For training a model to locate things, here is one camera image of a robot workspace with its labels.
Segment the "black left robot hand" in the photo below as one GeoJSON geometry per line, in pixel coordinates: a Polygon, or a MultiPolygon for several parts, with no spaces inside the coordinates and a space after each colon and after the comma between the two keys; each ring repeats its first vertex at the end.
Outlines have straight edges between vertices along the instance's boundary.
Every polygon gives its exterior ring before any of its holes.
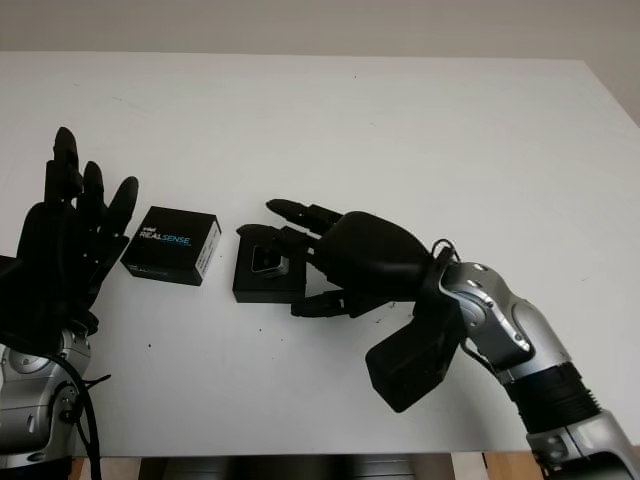
{"type": "Polygon", "coordinates": [[[138,179],[129,176],[106,202],[99,165],[89,161],[81,168],[74,134],[64,126],[57,130],[44,198],[29,210],[18,245],[47,310],[97,328],[90,309],[129,243],[125,230],[138,192],[138,179]]]}

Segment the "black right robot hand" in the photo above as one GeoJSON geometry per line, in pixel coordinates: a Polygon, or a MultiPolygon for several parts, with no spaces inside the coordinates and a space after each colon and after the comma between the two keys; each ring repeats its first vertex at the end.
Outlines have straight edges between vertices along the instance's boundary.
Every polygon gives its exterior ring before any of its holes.
{"type": "Polygon", "coordinates": [[[310,264],[337,286],[294,301],[292,315],[356,318],[391,302],[439,302],[436,259],[406,229],[363,211],[338,213],[287,199],[266,207],[300,228],[244,224],[240,238],[310,264]]]}

